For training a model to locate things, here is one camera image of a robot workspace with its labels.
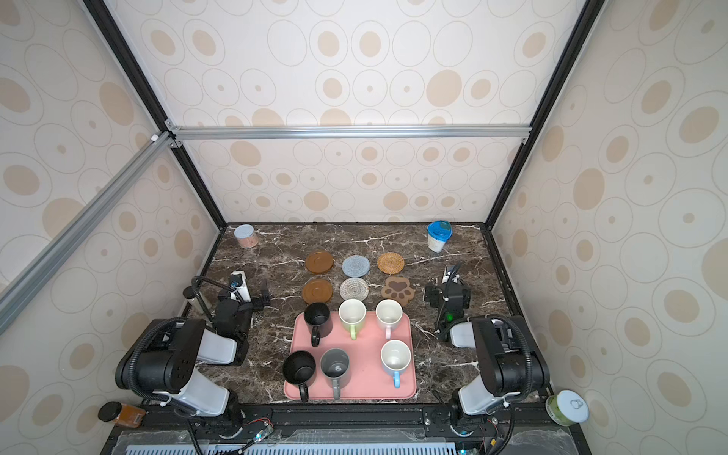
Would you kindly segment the rattan woven coaster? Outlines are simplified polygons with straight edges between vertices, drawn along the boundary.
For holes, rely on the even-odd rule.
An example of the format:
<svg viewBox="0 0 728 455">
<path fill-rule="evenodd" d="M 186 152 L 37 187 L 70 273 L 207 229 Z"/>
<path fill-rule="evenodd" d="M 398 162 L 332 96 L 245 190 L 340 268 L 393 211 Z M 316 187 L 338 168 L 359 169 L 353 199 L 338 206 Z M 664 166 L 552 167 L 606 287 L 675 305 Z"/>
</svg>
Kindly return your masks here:
<svg viewBox="0 0 728 455">
<path fill-rule="evenodd" d="M 404 269 L 405 260 L 398 253 L 386 252 L 378 257 L 377 267 L 387 275 L 396 275 Z"/>
</svg>

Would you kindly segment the blue woven coaster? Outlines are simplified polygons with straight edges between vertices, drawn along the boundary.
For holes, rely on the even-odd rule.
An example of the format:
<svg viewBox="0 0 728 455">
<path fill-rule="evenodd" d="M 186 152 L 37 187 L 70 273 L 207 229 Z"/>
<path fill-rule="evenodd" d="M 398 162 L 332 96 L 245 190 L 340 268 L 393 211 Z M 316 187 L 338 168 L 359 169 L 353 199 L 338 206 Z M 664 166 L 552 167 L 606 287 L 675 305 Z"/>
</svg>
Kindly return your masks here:
<svg viewBox="0 0 728 455">
<path fill-rule="evenodd" d="M 350 278 L 361 278 L 370 271 L 370 261 L 361 255 L 347 257 L 341 265 L 343 273 Z"/>
</svg>

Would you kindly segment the brown wooden coaster front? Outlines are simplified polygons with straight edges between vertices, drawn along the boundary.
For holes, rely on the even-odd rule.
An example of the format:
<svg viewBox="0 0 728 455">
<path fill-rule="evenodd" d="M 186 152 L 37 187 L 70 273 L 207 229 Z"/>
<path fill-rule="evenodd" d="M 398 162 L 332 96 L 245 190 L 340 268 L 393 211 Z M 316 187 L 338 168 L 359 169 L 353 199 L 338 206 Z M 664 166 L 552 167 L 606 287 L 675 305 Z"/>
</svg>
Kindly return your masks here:
<svg viewBox="0 0 728 455">
<path fill-rule="evenodd" d="M 328 303 L 333 297 L 333 286 L 328 280 L 313 279 L 303 287 L 301 297 L 307 304 Z"/>
</svg>

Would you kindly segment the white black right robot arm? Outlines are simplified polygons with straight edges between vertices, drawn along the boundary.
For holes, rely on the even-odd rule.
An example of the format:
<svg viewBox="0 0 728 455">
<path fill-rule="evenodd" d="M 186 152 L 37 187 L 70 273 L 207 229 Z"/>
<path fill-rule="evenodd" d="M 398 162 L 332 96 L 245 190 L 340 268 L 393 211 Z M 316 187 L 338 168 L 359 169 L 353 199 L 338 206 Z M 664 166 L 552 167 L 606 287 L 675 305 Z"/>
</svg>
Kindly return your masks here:
<svg viewBox="0 0 728 455">
<path fill-rule="evenodd" d="M 427 286 L 424 300 L 438 310 L 435 335 L 456 348 L 473 349 L 479 375 L 450 400 L 451 420 L 493 415 L 549 386 L 550 371 L 521 316 L 466 317 L 471 293 L 458 282 Z"/>
</svg>

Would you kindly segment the cork paw coaster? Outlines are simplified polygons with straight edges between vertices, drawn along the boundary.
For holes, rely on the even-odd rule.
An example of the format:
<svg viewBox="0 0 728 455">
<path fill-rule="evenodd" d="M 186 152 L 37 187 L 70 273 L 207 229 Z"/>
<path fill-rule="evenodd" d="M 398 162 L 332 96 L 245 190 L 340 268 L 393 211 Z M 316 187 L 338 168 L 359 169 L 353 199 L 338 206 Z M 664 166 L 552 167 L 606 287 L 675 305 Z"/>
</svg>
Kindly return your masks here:
<svg viewBox="0 0 728 455">
<path fill-rule="evenodd" d="M 400 305 L 408 305 L 415 297 L 415 289 L 409 279 L 402 276 L 390 276 L 385 280 L 381 290 L 383 299 L 397 301 Z"/>
</svg>

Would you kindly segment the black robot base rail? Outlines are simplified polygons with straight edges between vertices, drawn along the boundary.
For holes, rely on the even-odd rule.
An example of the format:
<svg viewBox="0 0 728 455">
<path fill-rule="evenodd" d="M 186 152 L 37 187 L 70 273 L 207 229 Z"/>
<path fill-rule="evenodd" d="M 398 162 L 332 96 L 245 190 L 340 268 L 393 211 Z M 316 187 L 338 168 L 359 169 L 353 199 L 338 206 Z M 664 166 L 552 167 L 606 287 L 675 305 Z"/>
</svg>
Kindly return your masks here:
<svg viewBox="0 0 728 455">
<path fill-rule="evenodd" d="M 139 428 L 114 428 L 104 454 L 588 454 L 578 426 L 561 427 L 544 405 L 459 417 L 451 405 L 244 405 L 224 417 L 184 418 L 148 407 Z"/>
</svg>

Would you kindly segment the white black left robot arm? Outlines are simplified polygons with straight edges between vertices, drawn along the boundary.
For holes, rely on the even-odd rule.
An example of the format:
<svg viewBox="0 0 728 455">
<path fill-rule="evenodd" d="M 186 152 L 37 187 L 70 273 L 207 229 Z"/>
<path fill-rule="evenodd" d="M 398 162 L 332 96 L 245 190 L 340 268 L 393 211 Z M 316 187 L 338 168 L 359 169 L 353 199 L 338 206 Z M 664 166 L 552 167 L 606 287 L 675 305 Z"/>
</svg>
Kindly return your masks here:
<svg viewBox="0 0 728 455">
<path fill-rule="evenodd" d="M 152 320 L 119 361 L 116 385 L 186 418 L 222 417 L 239 425 L 245 415 L 237 394 L 202 375 L 197 365 L 244 363 L 252 316 L 271 305 L 267 281 L 254 296 L 242 270 L 225 284 L 195 276 L 183 297 L 196 300 L 205 318 Z"/>
</svg>

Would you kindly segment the multicolour woven coaster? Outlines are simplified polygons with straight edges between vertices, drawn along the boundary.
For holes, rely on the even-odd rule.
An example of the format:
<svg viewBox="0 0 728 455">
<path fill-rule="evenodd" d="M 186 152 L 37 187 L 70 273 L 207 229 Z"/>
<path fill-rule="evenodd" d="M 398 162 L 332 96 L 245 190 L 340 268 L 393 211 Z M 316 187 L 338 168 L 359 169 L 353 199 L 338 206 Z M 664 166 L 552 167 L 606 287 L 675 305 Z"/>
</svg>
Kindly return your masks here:
<svg viewBox="0 0 728 455">
<path fill-rule="evenodd" d="M 369 295 L 369 286 L 362 278 L 349 278 L 340 285 L 339 295 L 343 301 L 365 301 Z"/>
</svg>

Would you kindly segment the brown wooden coaster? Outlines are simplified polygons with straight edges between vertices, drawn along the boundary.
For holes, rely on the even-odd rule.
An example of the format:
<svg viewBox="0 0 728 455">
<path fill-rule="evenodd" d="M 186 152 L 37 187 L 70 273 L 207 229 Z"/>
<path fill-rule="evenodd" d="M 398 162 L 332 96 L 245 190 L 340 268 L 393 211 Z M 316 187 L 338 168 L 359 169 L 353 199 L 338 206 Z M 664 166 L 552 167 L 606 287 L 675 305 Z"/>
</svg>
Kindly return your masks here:
<svg viewBox="0 0 728 455">
<path fill-rule="evenodd" d="M 333 297 L 333 286 L 328 280 L 313 279 L 303 287 L 301 297 L 307 304 L 328 303 Z"/>
<path fill-rule="evenodd" d="M 327 251 L 315 251 L 305 259 L 305 268 L 313 274 L 323 274 L 334 266 L 334 257 Z"/>
</svg>

